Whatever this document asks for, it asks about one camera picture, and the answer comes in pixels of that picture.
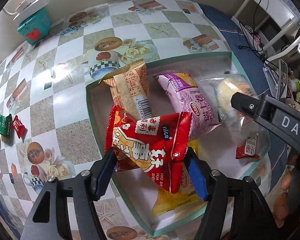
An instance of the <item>white cable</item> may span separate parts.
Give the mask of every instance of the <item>white cable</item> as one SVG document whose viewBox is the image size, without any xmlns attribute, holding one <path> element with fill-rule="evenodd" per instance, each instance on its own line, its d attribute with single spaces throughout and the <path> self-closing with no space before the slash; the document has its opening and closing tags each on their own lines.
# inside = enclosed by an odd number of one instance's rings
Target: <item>white cable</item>
<svg viewBox="0 0 300 240">
<path fill-rule="evenodd" d="M 2 8 L 2 11 L 4 11 L 4 13 L 7 14 L 7 15 L 16 15 L 17 14 L 17 12 L 14 12 L 14 13 L 8 12 L 5 7 Z"/>
</svg>

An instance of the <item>beige snack wrapper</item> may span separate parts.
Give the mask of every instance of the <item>beige snack wrapper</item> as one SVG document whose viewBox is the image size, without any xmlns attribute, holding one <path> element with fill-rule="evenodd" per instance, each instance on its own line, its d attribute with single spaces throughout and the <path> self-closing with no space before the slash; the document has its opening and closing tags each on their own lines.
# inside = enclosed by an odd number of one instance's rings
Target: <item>beige snack wrapper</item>
<svg viewBox="0 0 300 240">
<path fill-rule="evenodd" d="M 136 121 L 153 117 L 147 98 L 149 87 L 146 63 L 141 59 L 124 68 L 124 73 L 103 80 L 110 86 L 114 104 L 125 109 Z"/>
</svg>

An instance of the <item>red switch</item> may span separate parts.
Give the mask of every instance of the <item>red switch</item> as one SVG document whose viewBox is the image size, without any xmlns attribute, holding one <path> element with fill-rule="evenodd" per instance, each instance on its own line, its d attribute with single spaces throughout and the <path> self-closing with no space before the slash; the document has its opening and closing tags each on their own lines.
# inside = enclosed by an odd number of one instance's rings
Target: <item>red switch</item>
<svg viewBox="0 0 300 240">
<path fill-rule="evenodd" d="M 41 37 L 41 34 L 40 34 L 40 32 L 38 31 L 38 29 L 34 29 L 32 32 L 28 33 L 28 34 L 26 35 L 26 37 L 27 37 L 28 39 L 30 39 L 31 41 L 35 41 L 35 40 L 37 40 L 38 38 Z"/>
</svg>

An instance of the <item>purple snack package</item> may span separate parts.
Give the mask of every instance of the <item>purple snack package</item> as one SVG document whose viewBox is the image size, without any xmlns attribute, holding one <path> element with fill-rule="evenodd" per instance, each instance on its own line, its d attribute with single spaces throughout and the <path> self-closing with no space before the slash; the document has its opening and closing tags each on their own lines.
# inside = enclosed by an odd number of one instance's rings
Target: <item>purple snack package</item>
<svg viewBox="0 0 300 240">
<path fill-rule="evenodd" d="M 162 73 L 155 76 L 168 94 L 176 113 L 181 111 L 193 113 L 189 141 L 207 134 L 220 124 L 218 115 L 210 107 L 189 73 Z"/>
</svg>

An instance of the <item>power strip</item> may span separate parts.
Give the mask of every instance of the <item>power strip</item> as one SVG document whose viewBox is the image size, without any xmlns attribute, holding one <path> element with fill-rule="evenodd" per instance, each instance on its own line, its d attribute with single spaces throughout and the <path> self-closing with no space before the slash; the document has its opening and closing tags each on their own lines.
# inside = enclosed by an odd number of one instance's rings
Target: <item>power strip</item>
<svg viewBox="0 0 300 240">
<path fill-rule="evenodd" d="M 39 11 L 41 8 L 45 7 L 48 3 L 49 0 L 34 0 L 23 11 L 15 16 L 13 22 L 15 25 L 19 26 L 21 22 Z"/>
</svg>

